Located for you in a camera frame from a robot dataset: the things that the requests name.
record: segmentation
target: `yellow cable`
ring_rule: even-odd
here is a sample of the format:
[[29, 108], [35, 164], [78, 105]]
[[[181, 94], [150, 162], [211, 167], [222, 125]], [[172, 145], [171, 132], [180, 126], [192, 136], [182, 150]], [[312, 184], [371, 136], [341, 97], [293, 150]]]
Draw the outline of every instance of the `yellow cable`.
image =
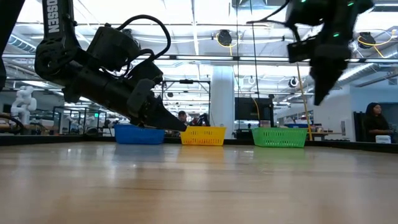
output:
[[382, 58], [385, 58], [385, 56], [380, 52], [379, 49], [377, 49], [376, 46], [373, 46], [373, 47], [374, 47], [374, 49], [379, 53], [379, 55], [380, 55]]
[[235, 47], [235, 46], [238, 44], [238, 42], [239, 42], [240, 39], [241, 39], [241, 36], [239, 35], [239, 39], [238, 39], [238, 41], [236, 42], [236, 44], [234, 44], [233, 46], [231, 46], [231, 44], [230, 44], [229, 46], [224, 46], [224, 45], [222, 45], [222, 44], [218, 41], [218, 34], [216, 34], [217, 43], [218, 43], [220, 46], [222, 46], [222, 47], [227, 47], [227, 48]]
[[259, 122], [260, 122], [260, 110], [259, 110], [259, 105], [257, 104], [256, 100], [252, 97], [251, 98], [254, 101], [254, 104], [256, 105], [257, 108], [257, 117], [259, 118]]
[[369, 44], [369, 43], [365, 43], [365, 42], [363, 42], [362, 40], [360, 40], [360, 39], [361, 39], [361, 36], [358, 37], [357, 41], [358, 41], [359, 43], [361, 43], [361, 44], [375, 47], [375, 46], [381, 46], [381, 45], [384, 45], [384, 44], [388, 44], [388, 43], [393, 39], [392, 36], [394, 36], [394, 35], [395, 35], [395, 31], [393, 30], [393, 31], [392, 31], [392, 35], [390, 36], [390, 39], [387, 40], [386, 42], [380, 43], [380, 44]]
[[305, 118], [307, 119], [308, 134], [310, 136], [310, 141], [312, 141], [313, 139], [312, 139], [312, 130], [311, 130], [311, 124], [310, 124], [310, 117], [308, 115], [307, 101], [305, 100], [305, 95], [304, 95], [304, 90], [303, 90], [303, 83], [301, 82], [299, 63], [296, 63], [296, 67], [297, 67], [298, 81], [300, 82], [301, 96], [302, 96], [303, 102], [304, 102], [304, 112], [305, 112]]

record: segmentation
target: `screen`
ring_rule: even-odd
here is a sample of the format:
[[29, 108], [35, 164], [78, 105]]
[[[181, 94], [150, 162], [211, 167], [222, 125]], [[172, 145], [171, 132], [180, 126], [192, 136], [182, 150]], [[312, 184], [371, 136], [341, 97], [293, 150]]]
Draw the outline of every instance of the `screen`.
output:
[[[274, 115], [272, 100], [268, 98], [254, 99], [258, 104], [260, 120], [270, 121]], [[257, 106], [252, 98], [235, 98], [235, 119], [258, 120]]]
[[7, 105], [7, 104], [3, 105], [2, 112], [3, 113], [11, 113], [11, 105]]

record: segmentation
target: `yellow basket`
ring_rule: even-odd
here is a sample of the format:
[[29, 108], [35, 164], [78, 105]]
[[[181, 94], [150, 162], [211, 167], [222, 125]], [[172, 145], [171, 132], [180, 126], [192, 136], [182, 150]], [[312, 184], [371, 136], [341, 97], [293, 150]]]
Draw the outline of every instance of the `yellow basket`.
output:
[[181, 142], [183, 145], [222, 146], [225, 131], [226, 127], [189, 126], [181, 133]]

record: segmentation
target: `green basket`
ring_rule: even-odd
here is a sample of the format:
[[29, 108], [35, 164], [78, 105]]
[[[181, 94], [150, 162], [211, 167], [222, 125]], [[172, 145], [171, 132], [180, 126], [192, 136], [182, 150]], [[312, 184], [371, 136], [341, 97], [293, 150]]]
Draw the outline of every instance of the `green basket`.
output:
[[254, 128], [254, 144], [260, 147], [299, 147], [303, 148], [307, 138], [307, 128]]

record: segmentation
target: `wooden table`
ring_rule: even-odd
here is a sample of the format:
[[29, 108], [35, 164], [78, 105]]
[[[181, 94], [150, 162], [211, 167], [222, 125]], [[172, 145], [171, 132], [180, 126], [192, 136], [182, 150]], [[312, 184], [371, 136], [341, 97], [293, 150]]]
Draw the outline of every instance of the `wooden table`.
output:
[[309, 147], [0, 147], [5, 224], [394, 224], [398, 155]]

